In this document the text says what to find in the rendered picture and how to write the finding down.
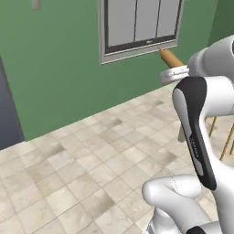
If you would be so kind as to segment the dark grey tall panel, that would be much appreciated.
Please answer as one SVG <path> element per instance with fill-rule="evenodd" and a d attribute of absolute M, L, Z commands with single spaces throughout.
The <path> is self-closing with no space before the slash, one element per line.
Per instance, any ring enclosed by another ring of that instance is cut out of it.
<path fill-rule="evenodd" d="M 16 105 L 0 57 L 0 150 L 25 140 Z"/>

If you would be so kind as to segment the grey framed window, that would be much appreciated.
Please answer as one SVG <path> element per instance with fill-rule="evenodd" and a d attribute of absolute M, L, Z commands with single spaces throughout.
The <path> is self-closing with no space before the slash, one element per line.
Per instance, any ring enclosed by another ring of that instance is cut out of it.
<path fill-rule="evenodd" d="M 185 0 L 98 0 L 100 64 L 177 46 Z"/>

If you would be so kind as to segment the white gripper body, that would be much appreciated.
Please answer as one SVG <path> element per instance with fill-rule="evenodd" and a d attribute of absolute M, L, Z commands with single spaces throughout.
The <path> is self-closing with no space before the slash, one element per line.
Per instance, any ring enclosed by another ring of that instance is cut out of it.
<path fill-rule="evenodd" d="M 180 66 L 167 69 L 160 73 L 161 83 L 164 85 L 181 80 L 188 75 L 189 68 L 187 66 Z"/>

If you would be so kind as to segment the gold legged stool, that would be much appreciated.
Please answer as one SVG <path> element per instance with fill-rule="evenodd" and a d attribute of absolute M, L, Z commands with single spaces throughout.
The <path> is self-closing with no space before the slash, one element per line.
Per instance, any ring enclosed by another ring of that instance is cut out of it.
<path fill-rule="evenodd" d="M 208 136 L 209 136 L 209 137 L 211 137 L 211 135 L 212 135 L 212 133 L 213 133 L 213 131 L 214 131 L 217 118 L 218 118 L 218 117 L 214 117 L 214 119 L 213 119 L 213 121 L 212 121 L 212 123 L 211 123 L 211 128 L 210 128 L 209 133 L 208 133 Z M 222 161 L 222 160 L 224 159 L 224 156 L 225 156 L 225 153 L 227 152 L 227 149 L 228 149 L 229 142 L 230 142 L 230 140 L 231 140 L 232 134 L 234 134 L 234 123 L 233 123 L 232 126 L 231 126 L 231 129 L 230 129 L 230 131 L 229 131 L 228 138 L 227 138 L 227 140 L 226 140 L 226 142 L 225 142 L 224 148 L 223 148 L 222 153 L 221 153 L 221 156 L 220 156 L 220 158 L 219 158 L 220 161 Z M 233 141 L 232 146 L 231 146 L 231 148 L 230 148 L 229 154 L 232 154 L 233 150 L 234 150 L 234 141 Z"/>

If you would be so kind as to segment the brown wooden rolling pin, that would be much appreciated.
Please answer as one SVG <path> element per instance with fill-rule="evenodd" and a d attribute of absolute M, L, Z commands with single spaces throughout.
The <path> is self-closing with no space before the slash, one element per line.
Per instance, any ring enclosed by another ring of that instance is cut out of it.
<path fill-rule="evenodd" d="M 159 47 L 160 56 L 163 62 L 169 67 L 169 68 L 176 68 L 176 67 L 182 67 L 183 62 L 176 57 L 175 54 L 173 54 L 168 49 L 162 49 L 162 47 Z"/>

